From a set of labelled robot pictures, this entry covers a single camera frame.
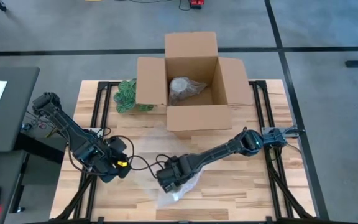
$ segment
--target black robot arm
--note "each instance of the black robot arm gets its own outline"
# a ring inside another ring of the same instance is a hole
[[[234,153],[253,156],[263,146],[283,147],[287,141],[279,129],[261,136],[254,130],[244,129],[236,137],[218,147],[200,154],[185,154],[180,157],[173,156],[165,162],[165,168],[157,171],[157,179],[165,192],[170,192],[186,183],[203,166],[216,160],[225,158]]]
[[[95,132],[79,127],[62,110],[56,94],[44,93],[38,97],[33,101],[33,111],[54,124],[59,134],[68,141],[73,157],[103,182],[110,182],[116,176],[124,178],[130,171],[127,155],[122,153],[126,148],[124,142],[119,138],[103,142]]]

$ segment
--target plastic bag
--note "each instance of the plastic bag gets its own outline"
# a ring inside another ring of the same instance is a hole
[[[188,180],[185,184],[182,184],[173,192],[165,193],[161,189],[158,194],[157,207],[161,208],[179,201],[179,199],[181,199],[187,192],[191,191],[195,185],[197,185],[202,172],[202,170],[198,172],[196,175],[194,175],[194,177]]]
[[[201,93],[206,86],[207,84],[205,83],[199,83],[190,80],[187,77],[174,78],[169,85],[170,105],[173,106],[180,100],[184,100],[185,98]]]

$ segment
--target concrete floor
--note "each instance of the concrete floor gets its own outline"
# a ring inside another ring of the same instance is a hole
[[[358,1],[271,3],[284,47],[358,46]],[[0,11],[0,51],[163,48],[165,33],[199,30],[215,31],[220,47],[276,46],[263,0],[207,0],[202,10],[188,12],[178,10],[178,0],[6,4],[9,12]],[[249,78],[284,78],[276,52],[220,55],[243,59]],[[73,115],[81,80],[133,78],[138,56],[0,57],[0,66],[40,67],[33,98],[54,91]],[[293,52],[286,57],[329,217],[358,222],[358,68],[344,66],[346,60],[358,60],[358,52]],[[58,177],[58,167],[33,171]],[[26,187],[22,203],[28,210],[9,215],[6,223],[46,220],[55,186],[51,178]]]

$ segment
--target open cardboard box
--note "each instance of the open cardboard box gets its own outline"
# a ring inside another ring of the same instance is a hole
[[[199,94],[169,106],[169,83],[188,77],[208,84]],[[165,58],[139,57],[136,103],[167,105],[167,129],[231,129],[228,105],[252,104],[242,60],[218,57],[214,32],[165,35]]]

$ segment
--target butcher block tabletop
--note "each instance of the butcher block tabletop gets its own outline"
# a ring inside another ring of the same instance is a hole
[[[98,82],[99,80],[82,81],[74,114],[74,120],[82,128],[90,127]],[[283,82],[266,82],[275,125],[283,128],[292,126]],[[98,125],[101,123],[105,92],[103,91],[101,97]],[[115,92],[116,86],[112,88],[107,118],[107,127],[111,128],[111,133],[106,138],[112,135],[127,136],[135,145],[135,154],[144,157],[149,163],[155,162],[158,154],[180,156],[184,153],[206,151],[227,142],[241,132],[244,126],[260,130],[257,111],[253,104],[231,106],[231,130],[171,133],[166,130],[166,107],[158,106],[148,112],[135,110],[118,114],[112,97]],[[268,124],[261,90],[259,95],[265,123]],[[124,142],[127,144],[125,153],[131,155],[131,145],[127,140]],[[298,147],[296,139],[288,139],[288,142]],[[315,215],[301,152],[294,147],[284,147],[282,160],[290,191],[308,213]],[[146,164],[135,158],[132,166],[142,168]],[[154,166],[153,171],[156,172],[158,168],[159,166]],[[68,205],[78,190],[80,175],[80,172],[70,164],[66,151],[51,218],[59,215]],[[282,215],[285,216],[283,196],[278,187],[277,189]],[[87,199],[88,193],[85,193],[80,217],[85,217]],[[205,166],[198,183],[177,202],[166,198],[148,169],[132,170],[125,179],[116,177],[108,184],[98,179],[91,219],[96,221],[98,217],[104,217],[106,221],[262,221],[266,216],[275,218],[264,152],[261,150],[252,157],[235,154]]]

